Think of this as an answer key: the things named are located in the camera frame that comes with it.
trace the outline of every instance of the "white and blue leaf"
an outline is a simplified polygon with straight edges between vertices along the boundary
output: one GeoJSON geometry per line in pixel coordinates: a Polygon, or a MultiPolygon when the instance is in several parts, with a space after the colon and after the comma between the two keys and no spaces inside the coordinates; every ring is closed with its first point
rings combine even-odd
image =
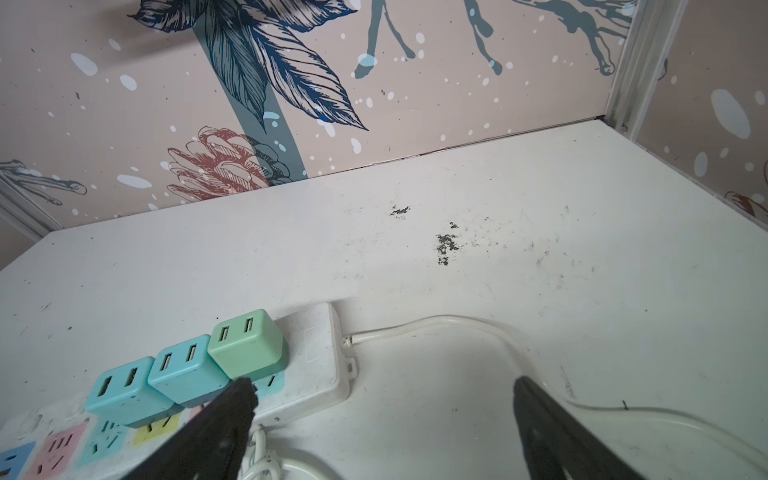
{"type": "Polygon", "coordinates": [[[245,5],[243,14],[250,24],[258,62],[283,98],[312,118],[367,130],[339,78],[317,53],[258,8],[245,5]]]}
{"type": "Polygon", "coordinates": [[[280,24],[302,33],[329,20],[355,13],[343,0],[247,0],[280,24]]]}
{"type": "Polygon", "coordinates": [[[232,97],[264,126],[266,74],[253,49],[237,0],[214,0],[204,16],[210,63],[232,97]]]}
{"type": "Polygon", "coordinates": [[[147,27],[165,32],[181,31],[194,25],[209,2],[217,0],[141,0],[136,15],[129,15],[147,27]]]}

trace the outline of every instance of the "black mark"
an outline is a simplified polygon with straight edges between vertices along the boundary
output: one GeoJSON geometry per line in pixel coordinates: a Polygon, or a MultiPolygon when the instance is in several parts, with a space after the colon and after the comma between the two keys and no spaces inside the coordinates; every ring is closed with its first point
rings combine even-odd
{"type": "Polygon", "coordinates": [[[392,215],[403,215],[408,210],[411,210],[411,207],[405,207],[405,208],[401,208],[400,210],[397,210],[397,205],[395,205],[394,207],[392,207],[392,213],[390,213],[389,215],[390,216],[392,216],[392,215]]]}
{"type": "Polygon", "coordinates": [[[437,245],[437,253],[438,259],[437,263],[440,265],[448,265],[448,251],[449,250],[458,250],[460,248],[459,245],[456,245],[456,242],[453,241],[453,239],[456,238],[456,235],[436,235],[438,245],[437,245]]]}

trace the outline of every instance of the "green usb charger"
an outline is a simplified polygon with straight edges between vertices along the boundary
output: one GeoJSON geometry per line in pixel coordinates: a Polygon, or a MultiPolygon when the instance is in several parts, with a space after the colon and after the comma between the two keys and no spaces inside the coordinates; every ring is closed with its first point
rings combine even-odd
{"type": "Polygon", "coordinates": [[[288,342],[264,310],[216,325],[208,354],[231,379],[245,376],[256,381],[288,366],[288,342]]]}

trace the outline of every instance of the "power strip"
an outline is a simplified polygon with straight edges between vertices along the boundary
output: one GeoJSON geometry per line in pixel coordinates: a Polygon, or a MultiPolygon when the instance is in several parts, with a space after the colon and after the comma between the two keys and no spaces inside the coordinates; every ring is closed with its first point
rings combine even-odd
{"type": "MultiPolygon", "coordinates": [[[[344,356],[341,326],[329,303],[277,319],[289,347],[287,368],[259,379],[253,424],[282,425],[342,402],[357,377],[344,356]]],[[[9,419],[0,430],[3,480],[121,478],[186,425],[203,407],[185,409],[140,429],[85,412],[88,392],[9,419]]]]}

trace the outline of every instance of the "floral wallpaper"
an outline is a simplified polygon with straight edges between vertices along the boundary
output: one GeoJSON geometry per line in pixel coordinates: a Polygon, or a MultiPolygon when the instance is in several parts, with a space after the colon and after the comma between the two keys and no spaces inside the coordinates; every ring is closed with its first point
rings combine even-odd
{"type": "Polygon", "coordinates": [[[635,5],[8,0],[0,174],[72,227],[597,117],[635,5]]]}
{"type": "Polygon", "coordinates": [[[768,42],[760,0],[689,2],[639,144],[768,227],[768,42]]]}

